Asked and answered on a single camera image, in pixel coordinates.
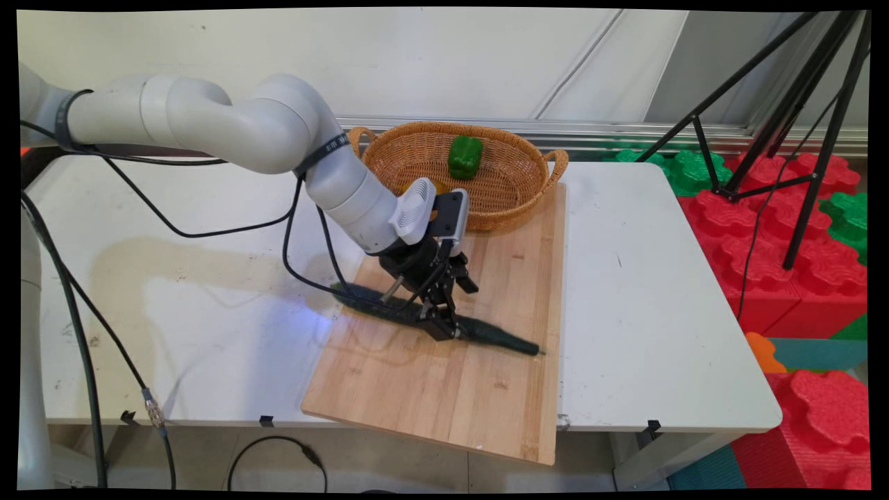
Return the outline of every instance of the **tripod leg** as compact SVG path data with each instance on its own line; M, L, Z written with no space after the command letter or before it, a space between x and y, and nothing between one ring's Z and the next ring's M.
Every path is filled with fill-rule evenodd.
M834 44L839 46L843 43L843 39L845 39L845 36L849 33L849 29L852 27L857 16L858 12L856 11L842 11L837 15L833 24L828 28L828 32L815 47L809 60L805 62L799 75L794 79L793 84L790 85L790 88L787 90L787 93L784 94L781 102L778 103L778 107L775 109L772 116L765 125L763 125L762 130L759 132L756 139L753 140L753 143L750 144L741 164L738 165L732 178L725 184L725 190L731 192L736 192L738 190L744 175L747 175L750 167L757 161L760 153L763 152L765 146L773 138L778 127L786 119L793 105L799 102L799 96L802 91L807 88L811 83L811 80L816 76L821 75L819 73L821 63L828 57L828 55L832 54Z
M864 24L861 25L861 33L858 35L858 42L855 44L855 52L852 54L852 60L849 61L849 69L845 73L843 79L843 90L837 99L837 106L834 108L833 115L830 116L828 130L824 134L824 142L821 145L821 153L818 155L818 162L815 164L814 179L809 184L809 190L805 193L805 200L799 212L797 226L793 229L793 236L790 238L790 245L787 254L784 256L784 269L792 269L797 259L799 246L803 242L805 227L809 224L809 217L815 208L815 199L818 197L818 190L821 188L821 181L824 179L824 173L828 169L828 161L830 155L833 154L834 144L837 143L839 129L843 125L845 112L849 109L849 101L852 100L852 94L855 92L855 82L861 74L861 66L867 57L868 45L870 45L870 11L864 15Z
M680 133L685 129L688 124L692 122L692 117L698 116L700 113L710 107L711 104L717 101L722 95L728 91L728 89L732 88L735 84L741 81L753 68L755 68L760 62L762 62L766 57L772 54L778 47L781 46L784 42L788 40L794 33L796 33L800 28L802 28L809 20L815 17L817 12L803 12L800 14L798 18L796 18L790 26L787 26L784 31L782 31L778 36L774 38L771 42L766 44L765 47L762 48L757 55L753 56L751 60L748 60L746 64L741 66L737 71L734 72L727 80L723 82L713 93L707 96L706 99L701 101L697 106L694 107L685 117L679 120L673 128L669 129L667 133L664 134L657 142L655 142L651 148L649 148L645 153L642 154L641 157L637 158L637 162L641 163L647 160L651 155L657 152L658 149L663 148L664 144L666 144L670 139L676 136L677 133Z

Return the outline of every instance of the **black cable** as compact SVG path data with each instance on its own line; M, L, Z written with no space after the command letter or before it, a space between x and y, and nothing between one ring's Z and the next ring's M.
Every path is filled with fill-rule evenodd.
M102 438L101 414L99 411L99 392L96 388L96 374L92 368L92 357L90 356L89 347L86 344L86 335L84 326L80 321L80 313L77 311L77 300L74 292L71 290L71 282L68 279L68 269L61 260L58 249L52 242L49 230L46 228L46 222L34 202L23 190L21 192L21 202L27 208L34 224L34 229L43 241L46 251L49 252L52 263L55 265L56 272L59 273L59 282L61 282L62 290L65 292L65 301L68 303L68 312L71 315L71 326L74 328L74 335L77 339L77 348L80 350L80 358L84 363L84 375L86 377L86 393L90 404L90 420L92 424L92 444L95 452L96 460L96 478L99 488L108 487L108 471L105 469L105 443Z
M176 466L172 461L172 449L170 448L170 438L166 434L161 436L164 440L164 450L167 454L167 465L170 467L170 489L176 489Z
M22 126L30 128L32 130L36 130L40 133L45 134L47 137L55 139L54 133L44 129L43 127L41 127L39 125L34 125L34 124L27 122L25 120L19 120L19 123ZM99 152L89 152L86 154L92 154L95 156L102 157L105 160L105 163L107 163L115 171L115 173L117 173L117 175L119 175L120 178L123 179L124 182L126 182L126 184L128 186L130 186L130 189L135 191L136 195L138 195L139 198L141 198L142 201L145 202L145 204L148 206L148 208L152 212L155 213L155 215L161 220L161 222L163 222L164 225L166 225L168 228L170 228L171 231L178 234L179 236L182 236L183 238L208 238L211 236L221 236L221 235L225 235L225 234L232 234L232 233L243 232L243 231L248 231L248 230L257 230L260 228L266 228L268 226L273 226L275 224L283 222L284 220L287 220L287 229L284 233L284 251L283 251L283 253L284 253L284 267L287 269L288 272L290 272L290 274L292 276L297 278L299 281L305 283L306 285L317 288L319 290L323 290L329 294L338 295L340 297L348 298L353 301L364 302L364 303L367 303L367 304L372 305L374 307L381 308L383 310L391 310L393 312L401 312L403 310L406 310L408 306L410 306L415 300L417 300L417 297L420 296L420 291L425 290L429 285L431 285L434 282L434 279L439 278L441 276L441 273L444 272L444 270L445 270L444 264L441 265L439 267L439 269L436 270L436 272L434 272L434 273L432 273L432 275L430 275L429 279L427 279L427 281L426 281L426 284L424 284L425 286L419 288L418 290L420 290L420 291L414 293L411 296L411 298L408 300L408 302L404 305L404 307L402 307L399 310L395 310L395 308L387 307L385 304L381 304L379 302L371 302L371 301L365 300L365 299L358 297L356 295L353 295L351 293L347 293L347 294L342 293L339 290L334 290L333 288L330 288L330 287L324 286L324 285L320 285L318 283L315 283L314 281L311 281L309 279L302 277L298 272L296 272L296 270L294 270L291 267L290 263L287 260L287 248L289 246L289 241L290 241L290 232L291 232L292 225L293 225L293 217L296 214L296 205L299 201L300 190L302 187L302 178L301 177L297 179L296 192L294 193L293 204L292 204L290 210L288 210L286 214L282 215L281 217L278 217L274 221L264 222L262 224L254 224L253 226L246 226L246 227L242 227L242 228L234 228L231 230L218 230L218 231L210 231L210 232L205 232L205 233L192 234L192 233L187 233L185 231L179 230L179 228L172 225L172 222L170 222L164 216L164 214L162 214L161 211L155 206L155 204L152 203L151 200L149 200L147 196L145 196L145 193L143 193L139 189L139 187L136 186L136 184L129 177L127 177L127 175L113 161L111 161L111 158L109 157L110 155L104 155ZM136 161L136 159L145 159L145 158L136 158L136 157L120 157L120 158L127 160L127 161ZM158 160L157 162L154 162L154 163L158 163L159 165L205 165L202 162L172 162L172 161L165 161L165 160L164 161ZM342 273L340 272L340 266L337 263L336 257L333 253L333 246L332 246L332 242L330 240L330 231L327 229L327 221L324 219L324 217L322 217L321 224L322 224L322 228L324 229L324 237L327 242L328 252L330 253L330 256L331 256L331 262L333 264L333 269L334 269L334 271L336 271L337 278L343 284L343 288L346 291L348 291L348 285L346 283L346 280L342 277Z
M55 139L55 133L50 132L43 128L40 125L32 124L26 120L19 120L19 125L29 128L31 130L37 131L49 137L50 139ZM179 161L179 160L155 160L153 158L145 158L145 157L130 157L124 155L112 155L108 153L103 153L95 147L85 147L85 146L75 146L74 150L75 154L78 155L91 155L96 157L110 158L115 160L126 160L137 163L149 163L152 165L176 165L176 166L188 166L188 165L222 165L224 163L228 163L228 161L223 159L213 159L213 160L191 160L191 161Z
M146 157L129 157L129 156L124 156L124 155L111 155L108 153L102 153L95 148L84 148L82 146L77 146L75 148L75 154L103 157L106 160L115 159L115 160L132 161L132 162L136 162L136 163L148 163L151 165L174 165L174 166L197 165L197 166L200 166L200 165L222 165L222 164L228 163L228 161L223 160L223 159L181 161L181 160L155 160L154 158L146 158Z
M291 229L293 226L293 218L296 215L296 206L300 202L300 191L302 190L302 180L303 180L302 177L298 177L296 180L296 190L293 193L293 204L290 207L290 212L287 217L287 226L286 226L286 229L284 230L284 244L281 249L282 260L284 261L284 267L287 269L287 272L289 272L291 274L291 276L293 276L294 278L305 283L306 285L317 288L318 290L325 291L328 294L334 294L339 297L347 298L352 301L361 302L361 303L371 305L371 306L373 306L375 308L379 308L381 310L388 310L391 312L398 313L398 312L402 312L402 311L406 310L415 300L417 300L417 297L420 296L420 291L426 290L429 286L432 285L433 282L435 282L436 279L441 277L441 274L443 272L445 272L447 261L442 261L442 263L439 264L436 271L433 272L432 274L430 274L429 277L426 279L426 281L423 283L423 285L421 285L420 288L417 289L418 291L414 292L414 294L411 295L411 298L408 299L408 301L404 304L404 306L402 306L401 308L399 308L397 310L395 308L388 307L387 305L385 305L381 302L369 301L365 298L362 298L362 297L359 297L359 296L353 295L353 294L344 294L339 290L334 290L333 288L330 288L330 287L324 286L324 285L320 285L310 279L302 277L300 275L300 273L296 272L296 270L293 267L291 267L290 261L287 259L287 250L290 247L290 232L291 232Z
M25 120L19 120L19 125L23 126L25 128L29 128L31 130L40 132L43 135L45 135L46 137L49 137L50 139L55 140L55 133L52 133L52 132L46 130L45 128L43 128L40 125L35 125L35 124L32 124L31 122L26 122Z
M265 438L259 438L258 440L255 440L254 442L252 442L249 445L247 445L246 447L244 447L244 449L241 450L241 453L237 454L237 456L235 457L235 461L231 463L231 468L228 469L228 491L232 490L231 489L231 477L232 477L232 474L235 472L235 467L237 467L237 463L241 460L241 457L244 456L244 453L248 449L253 448L254 445L258 445L262 441L268 441L268 440L290 441L291 443L299 446L300 449L302 450L302 454L305 455L306 458L312 464L315 465L315 467L317 467L318 469L321 469L321 473L324 475L324 492L327 493L327 471L324 469L324 466L321 464L321 458L318 457L318 455L315 453L315 451L312 448L309 448L308 446L300 443L299 441L295 440L294 438L289 438L287 436L266 436Z
M80 298L83 299L84 302L86 302L86 306L88 308L90 308L90 311L92 311L92 314L96 317L96 319L99 320L99 322L105 328L105 331L108 332L108 336L111 337L111 340L114 341L115 345L117 346L117 350L120 351L120 355L123 356L124 361L126 361L126 366L128 366L130 368L130 372L132 373L132 376L136 377L136 383L139 384L140 390L144 391L145 389L147 389L145 382L142 380L142 375L140 375L139 370L132 363L132 359L130 359L130 354L126 351L124 344L122 342L120 342L120 338L117 337L117 334L115 333L114 329L111 327L111 325L108 324L108 322L105 320L105 317L102 316L102 313L99 312L99 308L97 308L96 305L94 303L92 303L92 301L90 300L90 297L87 296L84 289L80 286L79 283L77 283L77 280L74 279L74 275L71 274L71 271L68 270L67 267L65 268L65 272L68 274L68 279L71 280L71 285L74 286L74 289L77 291L77 294L79 294ZM167 456L167 465L170 468L170 489L176 489L176 466L174 465L173 459L172 459L172 449L170 448L170 440L167 437L165 432L161 433L161 439L164 440L164 448L166 450L166 456Z
M86 296L86 292L83 290L83 288L80 287L80 284L77 283L77 280L74 279L74 276L71 274L71 271L68 270L68 268L65 268L65 272L66 272L66 274L68 274L68 279L71 281L71 285L74 286L74 289L77 291L77 294L79 294L80 298L83 299L84 302L86 303L86 307L90 308L90 311L92 311L92 315L95 316L96 319L99 320L99 322L105 328L105 331L108 332L108 336L110 336L111 340L114 341L115 345L117 346L117 349L120 351L121 356L123 356L124 361L126 361L126 366L128 366L130 368L130 371L132 372L132 376L136 377L136 383L139 384L139 389L140 390L145 389L146 385L145 385L145 382L142 380L142 375L139 374L139 370L137 370L136 366L132 363L132 359L130 359L130 354L126 351L124 344L120 342L120 338L117 337L117 334L115 334L114 330L111 328L111 325L109 325L108 322L105 320L105 317L102 316L102 313L99 312L99 309L96 308L96 305L94 303L92 303L92 301L90 300L90 297Z
M818 116L818 119L815 120L815 123L812 125L811 128L809 128L809 132L806 133L803 140L801 140L799 142L799 145L797 145L797 148L794 149L792 153L790 153L790 157L784 158L784 163L781 164L781 170L778 171L778 177L775 179L775 182L772 185L772 190L769 191L769 196L767 196L765 198L765 201L763 201L762 206L759 207L759 212L757 212L756 222L754 222L754 224L753 224L753 238L750 240L750 250L747 252L747 260L744 262L744 276L741 279L741 299L738 302L738 315L735 316L735 318L738 321L741 321L741 312L744 309L744 293L747 291L747 270L750 266L750 257L753 256L753 247L757 244L757 233L759 232L759 218L762 216L763 211L765 210L765 206L768 205L769 201L772 200L772 195L778 189L778 183L781 182L781 175L784 174L784 168L788 165L788 163L790 163L791 161L796 159L797 154L799 153L799 150L801 150L803 148L803 145L805 144L805 142L809 140L809 136L812 135L812 133L815 131L815 128L818 127L818 124L821 122L821 120L824 118L824 116L827 115L828 110L830 110L830 108L834 105L834 103L837 102L837 99L839 98L839 94L842 92L843 92L843 89L840 89L840 91L837 92L837 95L835 95L834 98L831 99L830 102L828 102L828 105L824 108L824 110Z
M324 210L321 210L321 207L315 205L315 208L318 209L318 218L321 219L321 229L324 230L324 241L327 243L327 253L331 256L331 264L333 264L333 272L336 273L337 279L340 281L343 290L346 291L347 294L352 295L352 291L348 289L348 283L346 279L342 277L342 273L340 272L340 265L336 262L336 253L333 251L333 242L331 241L331 232L327 228L327 218L324 217Z
M278 217L274 221L263 222L261 224L253 224L252 226L244 226L243 228L234 228L231 230L210 231L210 232L204 232L204 233L187 233L183 230L180 230L176 226L172 225L172 222L170 222L170 220L167 219L164 216L164 214L161 213L161 211L155 206L154 203L151 203L151 200L148 199L147 196L145 196L145 193L143 193L142 190L140 190L139 187L136 186L136 184L132 180L130 180L129 177L126 176L124 171L121 170L120 167L117 166L117 164L115 164L109 158L103 157L102 159L104 159L105 163L107 163L108 166L110 166L117 173L117 175L119 175L120 178L123 179L124 182L126 182L126 184L128 186L130 186L130 189L135 191L136 195L138 195L139 198L142 198L142 201L145 202L145 205L148 205L148 208L151 209L151 211L154 212L155 215L157 215L157 218L160 219L161 222L163 222L164 225L166 225L166 227L170 228L170 230L172 232L178 234L179 236L182 236L183 238L208 238L211 236L221 236L224 234L232 234L232 233L244 232L244 231L249 231L249 230L258 230L261 228L267 228L268 226L274 226L275 224L281 223L285 219L287 219L288 215L290 215L290 212L288 211L286 214Z

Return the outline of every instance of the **cable connector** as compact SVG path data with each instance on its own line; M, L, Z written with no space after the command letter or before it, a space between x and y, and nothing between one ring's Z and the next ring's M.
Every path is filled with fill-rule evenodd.
M145 398L145 410L148 412L148 419L151 420L151 424L155 426L162 436L166 436L164 411L155 401L155 397L151 395L151 389L148 387L142 389L142 397Z

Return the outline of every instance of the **wicker basket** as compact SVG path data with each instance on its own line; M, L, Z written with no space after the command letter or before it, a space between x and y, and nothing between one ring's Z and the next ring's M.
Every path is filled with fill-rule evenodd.
M358 142L367 135L371 144L358 153ZM478 174L468 181L453 179L447 157L458 135L482 140ZM468 230L495 230L508 226L531 210L553 187L568 166L568 153L541 154L530 142L496 128L439 122L413 122L387 130L379 137L362 126L348 133L352 149L393 193L405 184L429 177L469 193ZM555 159L549 174L547 162Z

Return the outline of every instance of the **white table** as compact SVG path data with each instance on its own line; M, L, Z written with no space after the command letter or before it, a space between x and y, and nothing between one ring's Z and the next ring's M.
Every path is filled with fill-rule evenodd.
M274 219L295 184L290 174L233 165L119 165L188 232ZM743 433L777 426L781 409L660 168L572 163L562 182L561 427L638 432L658 420L663 434L636 453L626 453L623 438L614 441L615 480L624 489L645 488ZM338 425L304 415L300 403L340 306L287 274L283 224L180 238L96 157L56 160L29 194L171 424L259 425L270 415L275 426ZM294 269L332 283L305 195L294 228ZM354 277L363 253L335 224L331 232L343 274ZM68 309L45 252L43 266L47 419L88 423ZM81 312L103 423L121 423L125 410L148 423L115 345L83 305Z

